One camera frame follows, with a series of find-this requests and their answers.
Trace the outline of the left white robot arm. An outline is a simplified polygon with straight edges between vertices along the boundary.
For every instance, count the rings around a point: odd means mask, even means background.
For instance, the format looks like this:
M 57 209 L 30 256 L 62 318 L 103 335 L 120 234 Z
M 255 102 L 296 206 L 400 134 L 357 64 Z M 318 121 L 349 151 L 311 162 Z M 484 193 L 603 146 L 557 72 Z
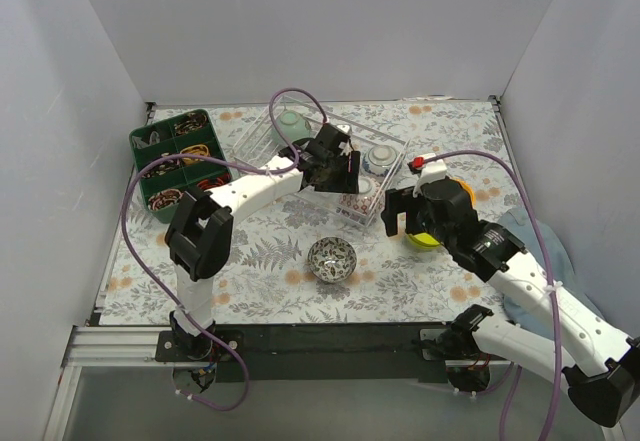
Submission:
M 226 265 L 233 228 L 277 199 L 306 188 L 356 194 L 360 152 L 347 124 L 325 123 L 313 138 L 281 149 L 264 166 L 209 190 L 190 188 L 165 235 L 177 275 L 178 307 L 170 315 L 174 344 L 193 361 L 213 347 L 213 278 Z

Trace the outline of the lime green bowl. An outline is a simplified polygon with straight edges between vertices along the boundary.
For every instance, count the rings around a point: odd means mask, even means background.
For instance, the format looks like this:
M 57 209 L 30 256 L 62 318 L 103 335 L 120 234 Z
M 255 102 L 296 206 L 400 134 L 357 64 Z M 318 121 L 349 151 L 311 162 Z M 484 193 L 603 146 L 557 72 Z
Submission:
M 432 251 L 441 247 L 441 244 L 427 233 L 407 234 L 407 242 L 419 251 Z

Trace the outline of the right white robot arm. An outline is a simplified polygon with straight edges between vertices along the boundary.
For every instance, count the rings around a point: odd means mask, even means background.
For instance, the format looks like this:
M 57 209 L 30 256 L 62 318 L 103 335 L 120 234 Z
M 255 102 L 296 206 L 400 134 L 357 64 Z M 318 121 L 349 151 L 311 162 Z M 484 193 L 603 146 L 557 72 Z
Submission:
M 639 397 L 639 341 L 605 322 L 560 283 L 549 285 L 546 271 L 522 241 L 503 226 L 482 220 L 469 194 L 451 179 L 389 189 L 381 218 L 386 233 L 398 231 L 406 216 L 408 233 L 427 233 L 456 264 L 515 301 L 539 321 L 550 324 L 559 312 L 562 363 L 553 341 L 494 317 L 472 305 L 458 315 L 430 349 L 475 358 L 497 355 L 553 380 L 588 419 L 614 427 Z

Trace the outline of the orange bowl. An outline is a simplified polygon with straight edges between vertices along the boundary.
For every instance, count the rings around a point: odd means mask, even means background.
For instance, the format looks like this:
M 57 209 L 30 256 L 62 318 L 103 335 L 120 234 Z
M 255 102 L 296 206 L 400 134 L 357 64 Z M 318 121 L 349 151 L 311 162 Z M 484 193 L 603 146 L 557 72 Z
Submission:
M 474 191 L 471 188 L 471 186 L 469 184 L 467 184 L 465 181 L 463 181 L 462 179 L 459 179 L 459 178 L 454 178 L 454 181 L 456 181 L 462 187 L 462 189 L 469 195 L 470 201 L 471 201 L 471 205 L 475 206 L 476 197 L 475 197 Z

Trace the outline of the pale green ceramic bowl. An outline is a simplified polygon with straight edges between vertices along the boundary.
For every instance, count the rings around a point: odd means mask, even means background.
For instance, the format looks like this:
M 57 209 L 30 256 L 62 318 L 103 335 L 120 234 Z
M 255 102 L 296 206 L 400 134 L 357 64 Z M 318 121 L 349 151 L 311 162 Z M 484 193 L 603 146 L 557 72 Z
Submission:
M 284 110 L 276 118 L 276 125 L 291 142 L 309 138 L 312 133 L 308 119 L 297 111 Z

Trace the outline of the red diamond patterned bowl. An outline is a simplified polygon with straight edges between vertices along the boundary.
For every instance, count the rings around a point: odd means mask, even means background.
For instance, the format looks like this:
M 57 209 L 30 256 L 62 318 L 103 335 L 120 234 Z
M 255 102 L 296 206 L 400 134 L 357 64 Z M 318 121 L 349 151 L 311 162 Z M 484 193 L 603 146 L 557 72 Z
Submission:
M 380 210 L 380 183 L 371 177 L 358 179 L 357 194 L 341 194 L 335 212 L 362 226 L 368 226 Z

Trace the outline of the pink patterned bowl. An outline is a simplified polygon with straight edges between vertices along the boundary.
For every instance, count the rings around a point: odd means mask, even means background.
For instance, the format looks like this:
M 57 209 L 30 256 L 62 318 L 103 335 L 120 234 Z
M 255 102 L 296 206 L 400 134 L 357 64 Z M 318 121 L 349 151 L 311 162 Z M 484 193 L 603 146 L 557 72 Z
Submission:
M 356 264 L 357 255 L 353 246 L 338 237 L 324 237 L 316 241 L 307 254 L 310 271 L 328 284 L 345 281 L 355 271 Z

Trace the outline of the blue patterned white bowl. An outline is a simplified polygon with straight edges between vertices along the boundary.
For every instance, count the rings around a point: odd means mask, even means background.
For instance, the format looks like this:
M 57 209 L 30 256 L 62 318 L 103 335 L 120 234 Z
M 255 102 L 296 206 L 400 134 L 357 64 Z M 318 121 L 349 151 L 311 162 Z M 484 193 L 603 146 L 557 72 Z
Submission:
M 371 147 L 362 161 L 363 170 L 378 178 L 384 178 L 390 172 L 398 158 L 398 151 L 391 145 Z

